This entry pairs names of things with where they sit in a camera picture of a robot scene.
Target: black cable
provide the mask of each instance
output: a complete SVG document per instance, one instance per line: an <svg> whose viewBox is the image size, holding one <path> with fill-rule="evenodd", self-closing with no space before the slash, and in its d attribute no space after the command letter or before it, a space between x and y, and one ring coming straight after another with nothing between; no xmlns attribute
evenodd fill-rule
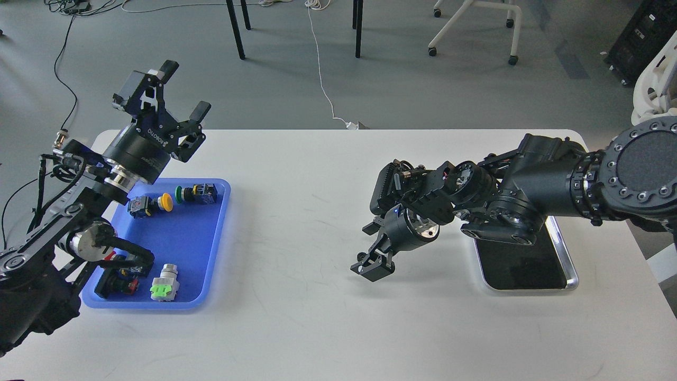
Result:
<svg viewBox="0 0 677 381"><path fill-rule="evenodd" d="M47 174L47 158L44 156L40 157L40 170L38 172L38 202L37 205L35 206L35 209L33 210L33 219L30 221L30 224L28 225L28 230L26 231L26 234L30 233L31 230L37 226L37 216L38 213L37 211L42 209L43 206L43 201L45 198L45 175Z"/></svg>
<svg viewBox="0 0 677 381"><path fill-rule="evenodd" d="M7 249L7 236L5 235L5 212L7 211L7 206L9 205L9 202L14 198L14 196L16 196L17 193L19 193L23 188L26 188L27 186L36 182L37 180L38 179L35 178L27 182L26 184L22 185L19 189L15 190L14 193L12 193L12 195L9 196L9 199L7 199L7 202L5 202L5 206L2 208L2 217L0 218L0 228L2 230L3 249Z"/></svg>
<svg viewBox="0 0 677 381"><path fill-rule="evenodd" d="M49 207L51 206L51 204L55 203L58 199L61 198L61 196L65 195L66 192L68 192L68 191L69 191L69 190L70 190L70 189L71 189L71 188L72 188L72 187L80 180L80 178L83 177L83 174L85 173L85 168L87 167L87 166L86 166L86 163L85 163L85 160L84 160L82 157L79 157L79 156L76 156L76 155L73 155L73 156L71 156L71 157L72 157L73 159L76 159L76 160L79 160L79 161L80 161L80 168L79 168L79 170L78 170L78 174L77 174L77 175L76 175L76 176L68 183L68 185L66 185L65 188L63 188L63 189L61 190L61 192L59 192L56 196L52 197L52 198L45 204L45 206L43 206L42 209L40 209L39 211L36 211L36 212L35 212L36 214L39 213L39 216L36 216L36 221L37 221L36 226L40 225L40 222L42 222L42 217L45 215L45 213L47 212L47 210L49 209Z"/></svg>
<svg viewBox="0 0 677 381"><path fill-rule="evenodd" d="M117 247L135 256L133 260L100 260L97 264L101 268L146 267L155 262L155 255L150 250L123 238L115 236L102 237L96 241L96 244L98 246Z"/></svg>
<svg viewBox="0 0 677 381"><path fill-rule="evenodd" d="M62 85L66 86L66 88L70 91L70 93L73 94L73 96L75 97L75 102L73 103L73 107L70 109L70 113L68 113L68 116L66 117L64 122L61 123L61 129L64 128L64 126L66 125L66 122L70 119L70 116L73 114L73 111L75 111L75 107L78 105L78 96L75 95L75 92L73 91L73 89L70 88L70 86L66 85L66 83L63 82L59 78L59 74L57 74L57 72L56 72L56 64L59 61L59 59L61 58L61 56L63 55L64 50L66 50L66 44L68 43L68 35L70 34L70 28L73 26L74 20L75 20L75 16L70 18L70 24L68 24L68 30L66 31L66 38L64 39L64 45L61 47L61 51L59 52L59 55L56 56L56 59L54 60L54 75L56 76L56 79L59 82L61 82Z"/></svg>

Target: white table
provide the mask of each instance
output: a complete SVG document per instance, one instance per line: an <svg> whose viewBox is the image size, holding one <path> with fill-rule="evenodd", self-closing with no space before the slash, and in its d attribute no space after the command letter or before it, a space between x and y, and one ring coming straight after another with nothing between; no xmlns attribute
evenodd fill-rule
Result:
<svg viewBox="0 0 677 381"><path fill-rule="evenodd" d="M460 222L376 283L349 270L373 240L360 228L382 166L480 161L525 132L208 131L189 163L163 173L232 186L206 302L182 313L83 305L0 359L0 380L677 379L677 321L623 222L559 218L580 278L572 292L490 292Z"/></svg>

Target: blue tray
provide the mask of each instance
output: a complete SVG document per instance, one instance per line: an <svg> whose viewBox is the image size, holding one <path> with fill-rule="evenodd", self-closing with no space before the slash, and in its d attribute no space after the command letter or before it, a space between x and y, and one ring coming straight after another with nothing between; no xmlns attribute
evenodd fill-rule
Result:
<svg viewBox="0 0 677 381"><path fill-rule="evenodd" d="M177 204L169 213L148 218L132 218L127 207L119 205L111 224L118 236L149 249L155 254L155 264L147 278L139 278L139 288L133 295L113 293L108 299L94 293L103 270L96 268L82 291L82 299L91 308L136 308L148 310L187 310L197 307L209 292L214 261L219 251L223 219L230 197L230 184L218 178L160 178L155 184L137 183L129 198L174 195L174 189L193 184L213 183L218 197L216 204ZM122 250L118 254L127 255ZM160 276L165 263L176 264L179 270L179 290L172 302L157 302L150 298L153 278Z"/></svg>

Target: bolt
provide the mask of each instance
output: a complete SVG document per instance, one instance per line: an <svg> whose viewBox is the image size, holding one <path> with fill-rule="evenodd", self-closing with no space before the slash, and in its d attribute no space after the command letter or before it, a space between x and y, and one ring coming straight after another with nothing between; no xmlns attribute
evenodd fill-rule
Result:
<svg viewBox="0 0 677 381"><path fill-rule="evenodd" d="M79 212L81 209L82 209L82 205L80 205L80 204L72 204L72 205L69 205L69 206L66 208L66 214L76 214L76 213Z"/></svg>
<svg viewBox="0 0 677 381"><path fill-rule="evenodd" d="M7 270L16 270L17 268L21 267L21 265L24 264L24 262L26 262L26 257L16 256L5 262L5 268Z"/></svg>

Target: white cable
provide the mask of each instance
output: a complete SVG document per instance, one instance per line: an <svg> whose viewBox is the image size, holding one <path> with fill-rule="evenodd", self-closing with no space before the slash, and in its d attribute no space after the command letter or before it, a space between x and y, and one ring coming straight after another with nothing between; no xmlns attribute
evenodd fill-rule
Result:
<svg viewBox="0 0 677 381"><path fill-rule="evenodd" d="M322 92L324 93L324 97L327 98L329 101L329 105L332 107L332 119L338 119L340 121L343 121L346 126L348 126L348 122L346 122L343 118L339 118L334 114L334 104L332 103L332 100L329 99L329 96L327 95L327 92L324 90L324 86L322 85L322 67L320 66L320 45L318 44L318 37L315 36L315 29L313 28L313 18L310 16L310 10L313 9L311 7L308 7L308 18L310 19L310 31L313 32L313 38L315 39L315 48L318 51L318 74L320 75L320 88L322 89Z"/></svg>
<svg viewBox="0 0 677 381"><path fill-rule="evenodd" d="M320 3L320 0L305 0L305 6L308 7L308 9L312 9L313 11L322 11L323 9L327 8L329 4L332 3L332 0L327 1L327 4L322 5Z"/></svg>

